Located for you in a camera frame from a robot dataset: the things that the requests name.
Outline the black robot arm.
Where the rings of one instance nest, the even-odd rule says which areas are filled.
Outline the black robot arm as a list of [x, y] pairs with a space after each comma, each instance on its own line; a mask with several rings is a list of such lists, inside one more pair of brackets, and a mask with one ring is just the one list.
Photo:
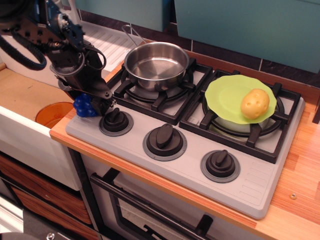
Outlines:
[[106, 57], [52, 0], [2, 0], [0, 36], [0, 48], [27, 69], [41, 71], [50, 61], [58, 87], [73, 100], [88, 95], [97, 115], [114, 106], [102, 78]]

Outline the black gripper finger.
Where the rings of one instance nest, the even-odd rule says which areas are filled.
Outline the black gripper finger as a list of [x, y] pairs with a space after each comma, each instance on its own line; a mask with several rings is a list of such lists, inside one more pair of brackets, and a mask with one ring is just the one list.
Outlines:
[[99, 115], [99, 116], [105, 116], [107, 111], [110, 108], [113, 108], [114, 105], [117, 103], [115, 99], [110, 98], [110, 99], [102, 99], [102, 98], [97, 98], [94, 97], [91, 101], [90, 101], [93, 109], [95, 110], [95, 112]]

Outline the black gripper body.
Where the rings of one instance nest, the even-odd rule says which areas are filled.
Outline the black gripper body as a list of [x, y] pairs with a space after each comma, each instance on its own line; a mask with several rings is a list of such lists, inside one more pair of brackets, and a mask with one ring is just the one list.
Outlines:
[[102, 78], [103, 64], [97, 53], [81, 53], [78, 62], [71, 66], [66, 61], [53, 61], [50, 70], [58, 79], [58, 87], [73, 99], [81, 93], [108, 100], [112, 92]]

